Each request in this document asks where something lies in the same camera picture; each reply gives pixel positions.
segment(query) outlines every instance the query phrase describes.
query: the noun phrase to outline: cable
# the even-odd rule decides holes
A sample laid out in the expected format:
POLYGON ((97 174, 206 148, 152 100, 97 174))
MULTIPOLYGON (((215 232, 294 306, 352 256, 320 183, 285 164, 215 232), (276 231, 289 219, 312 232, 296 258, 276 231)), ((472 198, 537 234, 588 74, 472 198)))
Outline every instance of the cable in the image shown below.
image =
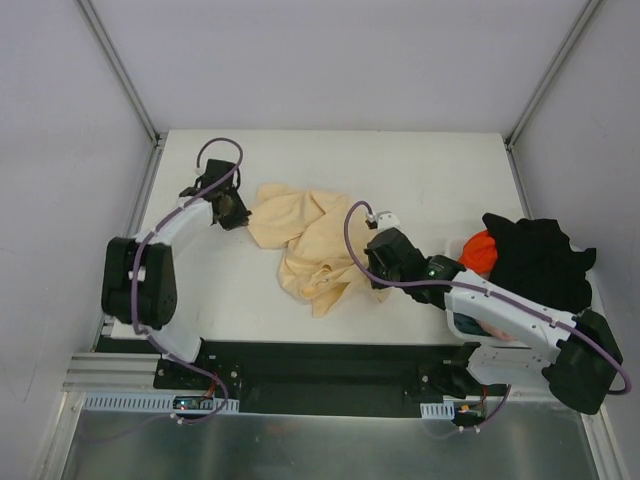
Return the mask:
POLYGON ((424 425, 423 425, 423 430, 426 432, 427 435, 429 435, 431 438, 435 438, 436 440, 444 440, 446 438, 454 436, 456 433, 464 433, 464 432, 469 432, 471 430, 473 430, 476 433, 480 433, 480 427, 484 427, 493 418, 495 418, 495 416, 502 410, 502 408, 507 403, 507 399, 509 398, 510 393, 511 393, 511 385, 507 385, 507 391, 504 393, 504 396, 502 397, 502 400, 500 400, 500 403, 498 404, 498 406, 495 408, 495 410, 493 410, 493 412, 489 414, 489 416, 487 416, 487 418, 485 418, 482 421, 482 423, 479 423, 478 425, 474 425, 473 427, 459 426, 457 429, 452 430, 449 433, 445 433, 444 435, 436 435, 434 433, 431 433, 429 430, 426 429, 424 425))
POLYGON ((217 138, 212 138, 211 140, 209 140, 208 142, 206 142, 202 146, 202 148, 198 152, 198 156, 196 157, 196 168, 200 168, 200 160, 202 158, 202 154, 207 149, 207 147, 209 147, 209 145, 212 145, 212 144, 214 144, 216 142, 230 143, 231 145, 233 145, 234 147, 236 147, 240 151, 240 158, 242 159, 242 147, 240 147, 240 144, 238 144, 238 142, 236 142, 235 140, 231 140, 230 138, 226 138, 226 137, 217 137, 217 138))
MULTIPOLYGON (((175 208, 174 210, 169 212, 169 214, 167 214, 162 220, 160 220, 158 222, 158 224, 155 226, 155 228, 152 229, 151 232, 149 232, 144 237, 142 242, 140 242, 140 244, 138 245, 138 248, 136 250, 136 254, 135 254, 134 260, 133 260, 133 271, 132 271, 132 279, 133 280, 131 281, 131 323, 133 325, 133 331, 137 335, 146 335, 147 336, 147 340, 149 340, 149 343, 151 343, 151 345, 153 345, 160 353, 165 354, 170 360, 172 360, 172 361, 174 361, 176 363, 179 363, 183 367, 188 368, 189 370, 191 370, 193 372, 196 372, 196 373, 198 373, 200 375, 204 375, 205 377, 210 378, 211 381, 214 382, 216 385, 218 385, 222 389, 222 392, 224 393, 224 400, 222 401, 222 403, 220 405, 218 405, 218 407, 213 409, 207 415, 205 415, 205 416, 203 416, 201 418, 198 418, 198 419, 184 419, 184 418, 181 418, 179 420, 179 423, 186 423, 186 424, 196 424, 196 423, 204 422, 204 421, 208 420, 211 416, 213 416, 216 413, 218 413, 229 402, 229 392, 228 392, 227 387, 225 386, 225 384, 222 382, 222 380, 220 380, 216 375, 214 375, 213 373, 207 372, 206 370, 203 370, 201 368, 198 368, 195 365, 192 365, 192 364, 190 364, 188 362, 185 362, 184 360, 182 360, 181 358, 177 357, 173 353, 166 351, 150 335, 149 330, 146 327, 140 325, 140 321, 139 321, 139 318, 138 318, 138 281, 137 281, 137 279, 138 279, 138 274, 140 272, 140 264, 142 262, 142 254, 144 253, 145 247, 147 245, 149 245, 149 243, 151 242, 153 237, 156 236, 157 233, 162 228, 164 228, 167 224, 169 224, 169 222, 171 222, 171 220, 173 220, 176 216, 178 216, 178 214, 184 208, 186 208, 189 205, 193 204, 198 199, 204 197, 205 195, 207 195, 212 190, 216 189, 218 186, 220 186, 225 181, 227 181, 229 178, 231 178, 233 176, 233 174, 236 173, 238 171, 238 169, 240 168, 240 165, 242 164, 242 159, 244 157, 244 152, 242 150, 242 147, 240 146, 240 144, 238 142, 236 142, 234 140, 231 140, 230 138, 225 138, 225 137, 217 137, 217 138, 211 139, 208 142, 206 142, 202 146, 200 151, 198 152, 198 157, 196 159, 196 166, 198 168, 200 167, 200 159, 201 159, 202 154, 204 153, 205 149, 207 147, 209 147, 209 145, 211 145, 213 143, 216 143, 216 142, 230 143, 230 144, 234 145, 238 149, 238 160, 237 160, 236 164, 231 168, 231 170, 229 170, 227 173, 225 173, 220 179, 218 179, 213 184, 211 184, 207 188, 205 188, 202 191, 200 191, 198 194, 196 194, 193 197, 189 198, 184 203, 184 205, 182 207, 175 208)), ((131 431, 135 431, 135 430, 136 429, 132 429, 130 431, 125 432, 124 434, 127 435, 128 433, 131 433, 131 431)))
POLYGON ((209 389, 200 396, 200 400, 211 400, 213 398, 213 394, 215 393, 215 391, 216 391, 216 384, 215 382, 211 382, 209 389))
POLYGON ((482 413, 487 414, 487 396, 489 395, 489 388, 485 385, 482 386, 482 413))
POLYGON ((428 286, 460 287, 460 288, 465 288, 467 290, 472 290, 474 292, 482 293, 483 295, 495 297, 498 300, 501 300, 502 302, 508 303, 509 305, 516 307, 522 310, 523 312, 526 312, 530 315, 533 315, 536 318, 539 318, 540 320, 548 323, 551 326, 558 327, 564 330, 565 332, 569 332, 570 334, 575 335, 580 340, 582 340, 587 345, 589 345, 593 350, 595 350, 596 353, 600 355, 602 358, 604 358, 620 374, 620 376, 624 380, 624 387, 620 390, 609 390, 608 392, 609 395, 626 395, 631 391, 632 382, 631 382, 631 378, 629 377, 629 374, 622 368, 622 365, 620 365, 620 363, 618 363, 617 360, 609 354, 609 352, 607 352, 604 348, 598 345, 594 340, 589 338, 580 330, 574 327, 571 327, 565 323, 556 322, 549 315, 546 315, 542 312, 538 312, 537 310, 534 310, 533 308, 519 302, 514 298, 509 297, 508 295, 505 295, 500 292, 494 292, 484 287, 480 287, 478 285, 471 285, 464 282, 455 282, 455 281, 449 281, 449 280, 418 280, 418 281, 412 281, 412 282, 393 282, 393 281, 389 281, 389 280, 385 280, 383 278, 377 277, 376 275, 371 273, 369 270, 367 270, 367 267, 365 267, 363 263, 358 259, 353 249, 353 245, 351 244, 351 240, 349 239, 349 222, 351 221, 351 217, 353 216, 353 213, 360 206, 364 206, 369 212, 369 214, 373 215, 374 213, 373 208, 371 208, 371 205, 369 205, 368 202, 365 202, 364 200, 359 200, 356 203, 354 203, 352 207, 349 209, 349 212, 347 212, 347 216, 344 219, 344 241, 346 243, 347 250, 349 251, 349 255, 351 256, 351 259, 357 265, 357 267, 362 271, 362 273, 364 273, 370 280, 373 280, 374 282, 379 283, 381 285, 385 285, 387 287, 399 287, 399 288, 428 287, 428 286))
POLYGON ((484 402, 487 399, 488 394, 489 394, 489 390, 485 385, 482 385, 482 397, 480 398, 480 401, 478 403, 474 403, 473 405, 469 405, 469 407, 475 408, 478 405, 482 405, 482 411, 483 412, 486 411, 486 406, 484 402))

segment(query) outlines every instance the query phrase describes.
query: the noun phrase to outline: beige towel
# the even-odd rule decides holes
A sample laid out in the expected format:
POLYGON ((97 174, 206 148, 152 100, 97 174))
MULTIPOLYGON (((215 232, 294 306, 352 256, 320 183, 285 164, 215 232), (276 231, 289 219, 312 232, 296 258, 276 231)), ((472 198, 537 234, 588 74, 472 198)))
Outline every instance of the beige towel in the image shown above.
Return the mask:
MULTIPOLYGON (((249 232, 261 248, 286 248, 278 271, 280 284, 293 296, 310 300, 314 317, 324 316, 357 288, 369 290, 378 301, 387 298, 387 291, 371 289, 347 251, 344 218, 354 203, 349 197, 268 184, 258 189, 256 203, 249 232)), ((375 232, 364 220, 364 213, 356 213, 349 230, 358 258, 366 265, 364 248, 375 232)))

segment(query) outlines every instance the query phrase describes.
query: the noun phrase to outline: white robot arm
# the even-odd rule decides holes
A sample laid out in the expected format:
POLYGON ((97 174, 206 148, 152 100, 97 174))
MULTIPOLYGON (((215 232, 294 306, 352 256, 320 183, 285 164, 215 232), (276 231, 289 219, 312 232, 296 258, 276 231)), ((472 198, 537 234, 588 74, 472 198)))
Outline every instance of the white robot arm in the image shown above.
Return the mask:
POLYGON ((548 382, 556 398, 587 414, 596 413, 607 394, 629 391, 629 378, 620 366, 622 354, 603 316, 590 309, 575 315, 547 308, 493 285, 451 258, 425 258, 399 230, 391 212, 367 214, 367 224, 377 235, 367 245, 369 266, 364 267, 348 240, 348 223, 359 205, 368 207, 365 202, 352 207, 345 220, 345 240, 373 288, 401 288, 417 302, 481 320, 518 339, 496 346, 476 336, 476 342, 467 344, 468 355, 461 364, 481 384, 548 382), (626 386, 612 392, 618 372, 626 386))
MULTIPOLYGON (((236 171, 236 164, 230 162, 207 162, 206 170, 195 185, 180 194, 179 214, 172 216, 146 242, 137 272, 136 313, 141 328, 163 351, 171 352, 187 363, 196 360, 202 341, 188 322, 175 318, 174 261, 192 239, 212 224, 219 223, 225 230, 247 225, 251 212, 238 194, 239 171, 235 183, 233 179, 236 171)), ((134 323, 134 329, 136 324, 132 322, 131 308, 134 257, 149 233, 147 230, 134 238, 116 237, 107 246, 102 309, 123 323, 134 323)))

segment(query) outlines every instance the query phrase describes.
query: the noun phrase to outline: white wall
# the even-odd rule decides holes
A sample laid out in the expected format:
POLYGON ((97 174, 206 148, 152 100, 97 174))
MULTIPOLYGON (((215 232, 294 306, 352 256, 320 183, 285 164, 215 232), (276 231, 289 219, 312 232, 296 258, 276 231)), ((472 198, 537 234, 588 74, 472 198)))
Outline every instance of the white wall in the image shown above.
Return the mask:
POLYGON ((546 99, 515 159, 537 217, 598 248, 596 272, 636 382, 607 402, 640 478, 640 2, 609 0, 546 99))
POLYGON ((513 128, 585 0, 95 0, 160 130, 513 128))
POLYGON ((0 3, 0 478, 29 478, 149 142, 71 0, 0 3))

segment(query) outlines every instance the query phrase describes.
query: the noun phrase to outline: white table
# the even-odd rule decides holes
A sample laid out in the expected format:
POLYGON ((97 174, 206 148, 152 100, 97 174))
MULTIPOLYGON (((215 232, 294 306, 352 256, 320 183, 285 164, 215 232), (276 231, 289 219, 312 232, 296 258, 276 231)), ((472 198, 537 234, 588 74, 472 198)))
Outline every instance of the white table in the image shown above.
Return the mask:
MULTIPOLYGON (((227 136, 244 148, 240 194, 247 206, 259 185, 334 190, 391 210, 426 255, 442 253, 447 238, 482 230, 493 212, 523 216, 497 134, 173 130, 169 133, 144 218, 152 227, 195 179, 195 160, 210 138, 227 136)), ((211 146, 203 160, 233 160, 230 145, 211 146)), ((280 288, 282 251, 261 250, 246 229, 219 226, 199 235, 176 262, 178 308, 208 340, 378 344, 458 344, 444 313, 402 291, 384 304, 364 294, 313 318, 311 306, 280 288)), ((112 337, 134 338, 116 322, 112 337)))

